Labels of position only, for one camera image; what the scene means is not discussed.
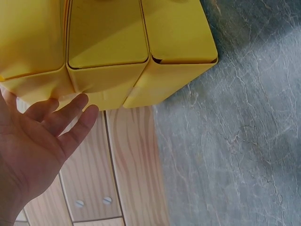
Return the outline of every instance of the wooden panel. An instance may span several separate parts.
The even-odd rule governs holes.
[[[24,210],[22,210],[19,215],[17,216],[16,221],[27,221],[26,216],[24,214]]]
[[[121,217],[103,113],[99,113],[84,142],[66,161],[61,175],[73,221]],[[112,198],[112,203],[103,204],[105,197]],[[84,206],[77,207],[77,200]]]
[[[169,225],[151,108],[121,108],[108,111],[107,114],[126,224]]]
[[[124,226],[122,218],[74,223],[74,226]]]
[[[58,176],[46,192],[30,201],[24,210],[31,226],[72,225]]]
[[[27,222],[16,221],[14,226],[29,226]]]

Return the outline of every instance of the finger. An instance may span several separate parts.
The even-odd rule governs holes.
[[[17,109],[17,96],[15,94],[5,89],[3,92],[3,98],[9,107]]]
[[[44,127],[53,135],[58,136],[79,115],[88,103],[86,94],[79,94],[67,106],[49,114],[42,122]]]
[[[59,105],[56,99],[40,101],[30,106],[24,114],[35,121],[42,122],[44,118],[54,112]]]
[[[89,106],[81,115],[78,122],[72,127],[72,129],[57,138],[62,150],[65,153],[66,159],[72,155],[72,153],[88,135],[91,128],[95,124],[98,112],[99,109],[97,106]]]

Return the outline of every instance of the wooden cabinet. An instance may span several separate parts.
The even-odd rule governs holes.
[[[168,210],[151,107],[107,112],[126,225],[168,226]]]
[[[73,221],[122,216],[103,113],[99,113],[85,141],[66,161],[61,175]]]
[[[29,224],[27,222],[16,221],[14,226],[29,226]]]
[[[74,226],[124,226],[124,223],[122,218],[116,218],[110,220],[74,223]]]
[[[22,210],[19,215],[17,216],[16,221],[27,221],[26,216],[24,214],[24,210]]]

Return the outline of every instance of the wooden drawer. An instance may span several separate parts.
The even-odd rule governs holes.
[[[74,226],[124,226],[122,218],[74,223]]]
[[[73,222],[121,217],[103,113],[61,175]]]

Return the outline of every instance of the yellow container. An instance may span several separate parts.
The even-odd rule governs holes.
[[[142,0],[150,60],[124,107],[155,105],[217,63],[199,0]]]
[[[0,1],[0,81],[28,103],[74,92],[65,67],[65,0]]]
[[[73,0],[68,71],[76,92],[101,110],[122,106],[147,64],[139,0]]]

